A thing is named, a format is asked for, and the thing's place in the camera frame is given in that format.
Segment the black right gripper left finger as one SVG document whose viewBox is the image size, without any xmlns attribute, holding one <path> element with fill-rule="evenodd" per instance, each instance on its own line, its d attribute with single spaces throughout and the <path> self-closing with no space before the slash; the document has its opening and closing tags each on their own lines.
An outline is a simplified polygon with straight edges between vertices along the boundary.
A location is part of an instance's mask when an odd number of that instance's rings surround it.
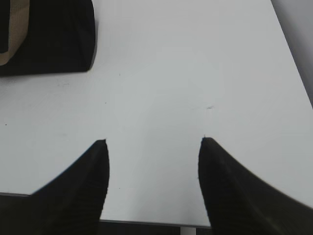
<svg viewBox="0 0 313 235">
<path fill-rule="evenodd" d="M 109 153 L 97 140 L 50 183 L 0 211 L 2 235 L 95 235 L 108 192 Z"/>
</svg>

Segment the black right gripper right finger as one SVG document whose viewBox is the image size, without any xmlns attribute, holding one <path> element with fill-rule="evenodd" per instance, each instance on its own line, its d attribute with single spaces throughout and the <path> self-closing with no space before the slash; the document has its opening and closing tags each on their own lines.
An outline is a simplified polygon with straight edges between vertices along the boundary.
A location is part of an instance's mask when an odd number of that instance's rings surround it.
<svg viewBox="0 0 313 235">
<path fill-rule="evenodd" d="M 213 138 L 199 151 L 199 184 L 214 235 L 311 235 L 313 210 L 257 177 Z"/>
</svg>

